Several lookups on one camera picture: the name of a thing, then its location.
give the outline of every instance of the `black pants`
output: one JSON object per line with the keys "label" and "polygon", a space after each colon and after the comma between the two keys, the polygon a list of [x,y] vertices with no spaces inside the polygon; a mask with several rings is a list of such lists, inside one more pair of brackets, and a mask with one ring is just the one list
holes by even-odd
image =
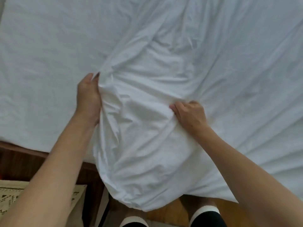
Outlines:
{"label": "black pants", "polygon": [[[131,222],[123,227],[146,227],[139,222]],[[192,222],[190,227],[227,227],[221,215],[215,211],[207,211],[201,213]]]}

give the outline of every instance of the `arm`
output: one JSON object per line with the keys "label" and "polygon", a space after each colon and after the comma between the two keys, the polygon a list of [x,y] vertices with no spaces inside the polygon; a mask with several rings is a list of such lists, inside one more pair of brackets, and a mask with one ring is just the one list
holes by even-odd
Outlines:
{"label": "arm", "polygon": [[260,226],[303,226],[303,202],[270,174],[224,142],[196,101],[170,108],[221,172],[237,201]]}
{"label": "arm", "polygon": [[65,226],[74,185],[101,110],[98,76],[91,80],[92,76],[88,74],[79,83],[76,112],[0,226]]}

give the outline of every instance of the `forearm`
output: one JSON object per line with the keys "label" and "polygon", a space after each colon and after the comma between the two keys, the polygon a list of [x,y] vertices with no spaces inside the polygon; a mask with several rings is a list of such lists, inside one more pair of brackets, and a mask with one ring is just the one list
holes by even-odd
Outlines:
{"label": "forearm", "polygon": [[210,128],[197,140],[216,164],[237,201],[252,216],[267,224],[303,225],[302,202],[270,174]]}
{"label": "forearm", "polygon": [[1,226],[64,226],[94,125],[75,114]]}

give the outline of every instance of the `hand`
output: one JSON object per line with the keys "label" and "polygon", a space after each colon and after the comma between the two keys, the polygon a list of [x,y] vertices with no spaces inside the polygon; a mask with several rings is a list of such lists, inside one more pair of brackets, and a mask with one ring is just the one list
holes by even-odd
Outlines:
{"label": "hand", "polygon": [[93,79],[93,73],[87,74],[78,84],[77,108],[75,114],[91,122],[94,126],[99,123],[101,111],[101,96],[98,90],[98,73]]}
{"label": "hand", "polygon": [[177,101],[169,108],[174,111],[181,126],[195,139],[205,129],[209,128],[204,108],[197,101],[189,103]]}

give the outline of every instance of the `wooden bed frame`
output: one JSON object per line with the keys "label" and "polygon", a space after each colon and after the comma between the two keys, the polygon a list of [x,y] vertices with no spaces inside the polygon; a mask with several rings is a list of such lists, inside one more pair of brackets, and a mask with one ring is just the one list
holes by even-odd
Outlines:
{"label": "wooden bed frame", "polygon": [[[48,153],[0,141],[0,177],[3,180],[30,181]],[[95,226],[104,184],[94,164],[83,163],[77,184],[87,185],[82,213],[85,227]]]}

